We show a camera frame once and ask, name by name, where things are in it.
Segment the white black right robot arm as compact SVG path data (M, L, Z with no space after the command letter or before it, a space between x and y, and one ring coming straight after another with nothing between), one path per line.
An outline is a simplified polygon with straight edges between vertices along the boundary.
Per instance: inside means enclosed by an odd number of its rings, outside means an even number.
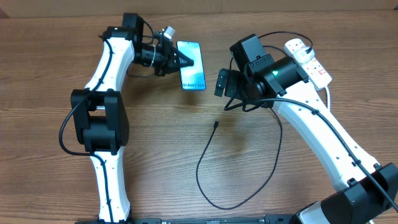
M397 208L397 167L381 165L361 148L324 105L318 91L331 76L302 35L285 43L274 60L251 34L230 47L237 69L219 72L215 95L238 100L245 112L270 108L301 135L321 162L335 193L300 209L291 223L368 223Z

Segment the blue smartphone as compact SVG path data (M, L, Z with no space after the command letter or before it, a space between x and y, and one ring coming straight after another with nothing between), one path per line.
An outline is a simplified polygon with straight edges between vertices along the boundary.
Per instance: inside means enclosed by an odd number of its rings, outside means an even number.
M198 42L178 41L177 49L193 60L192 66L180 69L182 89L186 91L205 90L206 81L200 44Z

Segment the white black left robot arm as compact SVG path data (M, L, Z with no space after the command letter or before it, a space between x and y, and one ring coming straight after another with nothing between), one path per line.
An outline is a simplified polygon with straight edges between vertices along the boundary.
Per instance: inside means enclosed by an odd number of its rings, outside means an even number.
M91 80L81 90L71 93L71 110L58 134L60 147L78 156L63 143L63 132L70 119L76 138L84 146L82 156L93 163L98 186L100 209L95 223L132 223L131 203L124 180L123 154L129 140L129 121L121 90L131 64L152 67L163 77L194 61L181 53L172 42L170 26L152 31L144 42L147 22L136 13L124 13L121 26L109 26L100 36L103 53Z

